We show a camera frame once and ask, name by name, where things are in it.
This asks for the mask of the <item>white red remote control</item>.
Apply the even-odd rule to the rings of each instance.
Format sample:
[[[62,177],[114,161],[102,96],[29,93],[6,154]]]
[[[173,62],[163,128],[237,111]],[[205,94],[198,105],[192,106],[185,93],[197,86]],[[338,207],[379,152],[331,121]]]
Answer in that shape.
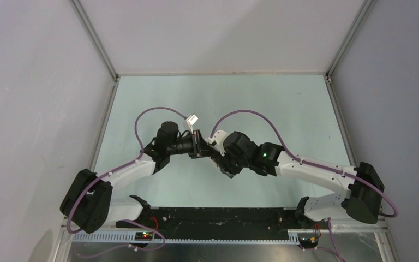
[[[212,163],[217,167],[217,169],[219,170],[219,171],[221,171],[221,167],[222,167],[222,164],[221,164],[221,162],[220,162],[220,159],[219,159],[219,157],[218,156],[211,156],[210,157],[210,160],[212,161]]]

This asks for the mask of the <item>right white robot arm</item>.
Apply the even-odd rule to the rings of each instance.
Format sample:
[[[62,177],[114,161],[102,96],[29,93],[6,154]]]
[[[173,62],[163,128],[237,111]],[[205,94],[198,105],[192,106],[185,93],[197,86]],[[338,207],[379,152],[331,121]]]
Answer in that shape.
[[[257,145],[241,132],[219,130],[208,144],[216,151],[212,160],[229,178],[247,168],[261,176],[293,177],[330,190],[328,195],[300,199],[295,220],[302,228],[326,218],[352,218],[365,224],[378,221],[385,187],[369,163],[345,166],[310,158],[296,160],[281,145]]]

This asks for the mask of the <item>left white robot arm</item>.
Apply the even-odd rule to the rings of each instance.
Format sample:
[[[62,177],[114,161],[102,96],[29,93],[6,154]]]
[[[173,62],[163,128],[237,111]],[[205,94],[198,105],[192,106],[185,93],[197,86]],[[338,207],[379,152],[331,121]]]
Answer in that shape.
[[[125,219],[137,227],[145,227],[151,220],[148,203],[138,196],[116,199],[115,194],[125,186],[159,172],[172,155],[187,154],[192,159],[223,156],[222,145],[227,135],[227,132],[218,130],[204,139],[199,130],[180,133],[177,123],[164,122],[151,143],[140,151],[137,160],[103,175],[81,170],[65,195],[60,211],[88,234],[97,231],[104,223]]]

